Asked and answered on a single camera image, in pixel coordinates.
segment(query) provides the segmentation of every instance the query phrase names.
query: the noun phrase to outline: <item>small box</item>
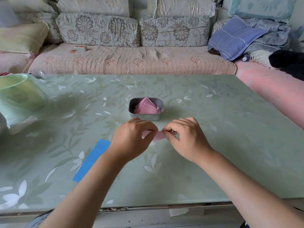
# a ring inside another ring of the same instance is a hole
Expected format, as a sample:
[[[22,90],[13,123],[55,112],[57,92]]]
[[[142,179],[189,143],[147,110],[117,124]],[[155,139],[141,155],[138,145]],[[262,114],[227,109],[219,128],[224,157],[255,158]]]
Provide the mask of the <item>small box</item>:
[[[157,106],[159,113],[158,114],[134,114],[135,106],[140,103],[144,98],[133,98],[129,103],[129,113],[131,118],[140,118],[145,121],[158,121],[161,119],[161,116],[164,112],[164,104],[160,98],[149,98],[154,105]]]
[[[85,45],[74,46],[74,51],[87,51],[88,48]]]

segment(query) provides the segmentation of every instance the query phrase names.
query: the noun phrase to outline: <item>green floral tablecloth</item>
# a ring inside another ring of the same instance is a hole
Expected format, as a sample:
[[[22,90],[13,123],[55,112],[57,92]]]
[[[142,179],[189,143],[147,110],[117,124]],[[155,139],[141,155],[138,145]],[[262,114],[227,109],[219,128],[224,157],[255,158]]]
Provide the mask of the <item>green floral tablecloth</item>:
[[[130,119],[135,97],[158,97],[173,119],[194,116],[211,145],[282,198],[304,197],[304,131],[233,75],[48,75],[39,121],[0,138],[0,213],[45,211],[73,190],[99,139]],[[120,172],[102,207],[224,202],[229,198],[167,140]]]

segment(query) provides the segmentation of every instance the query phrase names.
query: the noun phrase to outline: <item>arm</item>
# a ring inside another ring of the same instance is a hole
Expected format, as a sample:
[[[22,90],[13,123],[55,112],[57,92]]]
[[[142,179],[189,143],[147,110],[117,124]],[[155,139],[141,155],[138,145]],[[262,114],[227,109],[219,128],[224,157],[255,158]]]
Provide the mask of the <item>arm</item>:
[[[152,129],[144,139],[142,132]],[[157,127],[138,118],[123,124],[114,133],[109,149],[85,177],[41,224],[40,228],[93,227],[97,213],[118,173],[143,153],[154,138]]]
[[[304,227],[294,208],[212,149],[194,118],[174,120],[163,130],[180,134],[178,140],[165,132],[178,153],[199,165],[219,185],[251,228]]]

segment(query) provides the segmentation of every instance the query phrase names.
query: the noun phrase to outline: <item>hand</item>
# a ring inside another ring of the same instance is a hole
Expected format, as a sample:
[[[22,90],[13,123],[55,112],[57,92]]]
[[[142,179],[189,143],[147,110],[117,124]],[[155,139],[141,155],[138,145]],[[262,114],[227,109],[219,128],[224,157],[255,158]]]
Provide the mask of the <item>hand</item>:
[[[168,131],[178,132],[179,140]],[[214,151],[195,118],[173,120],[163,128],[163,132],[181,156],[196,164],[204,153]]]
[[[145,130],[153,130],[153,132],[142,139]],[[158,128],[152,122],[133,118],[116,129],[108,153],[127,163],[148,148],[157,131]]]

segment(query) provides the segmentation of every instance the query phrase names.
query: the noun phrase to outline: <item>yellow pillow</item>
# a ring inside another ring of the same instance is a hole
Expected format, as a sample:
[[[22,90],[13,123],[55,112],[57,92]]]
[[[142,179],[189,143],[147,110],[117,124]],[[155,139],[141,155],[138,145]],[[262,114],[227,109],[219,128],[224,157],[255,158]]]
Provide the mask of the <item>yellow pillow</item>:
[[[38,53],[48,32],[44,23],[0,28],[0,52]]]

